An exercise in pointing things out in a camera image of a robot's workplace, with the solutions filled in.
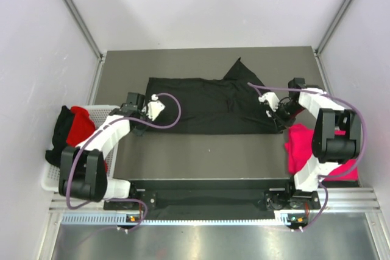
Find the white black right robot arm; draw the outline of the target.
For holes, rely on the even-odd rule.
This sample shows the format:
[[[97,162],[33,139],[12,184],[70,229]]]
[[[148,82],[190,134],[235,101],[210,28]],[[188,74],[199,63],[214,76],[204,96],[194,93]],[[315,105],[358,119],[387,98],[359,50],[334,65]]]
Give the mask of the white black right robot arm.
[[[312,155],[293,176],[291,189],[284,194],[285,203],[297,209],[333,170],[358,157],[361,119],[356,111],[338,105],[319,87],[310,88],[303,78],[290,80],[288,89],[289,101],[278,104],[276,120],[290,127],[303,110],[316,118],[311,141]]]

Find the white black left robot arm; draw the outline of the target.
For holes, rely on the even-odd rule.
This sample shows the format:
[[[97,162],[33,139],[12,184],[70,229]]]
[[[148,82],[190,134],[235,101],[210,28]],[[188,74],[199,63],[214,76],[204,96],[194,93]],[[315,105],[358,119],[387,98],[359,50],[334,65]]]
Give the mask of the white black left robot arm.
[[[125,209],[137,205],[138,194],[126,180],[108,178],[105,170],[107,155],[129,134],[135,123],[146,115],[145,95],[128,93],[126,102],[112,109],[94,133],[75,147],[65,147],[60,160],[59,193],[66,198],[69,209],[90,202],[113,199]]]

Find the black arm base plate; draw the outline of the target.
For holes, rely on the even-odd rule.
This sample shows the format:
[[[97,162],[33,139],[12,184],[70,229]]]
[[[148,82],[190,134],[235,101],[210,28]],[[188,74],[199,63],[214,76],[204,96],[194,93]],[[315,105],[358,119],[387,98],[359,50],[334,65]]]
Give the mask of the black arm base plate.
[[[271,219],[275,211],[319,210],[318,193],[291,196],[286,178],[132,180],[131,197],[148,207],[148,220]]]

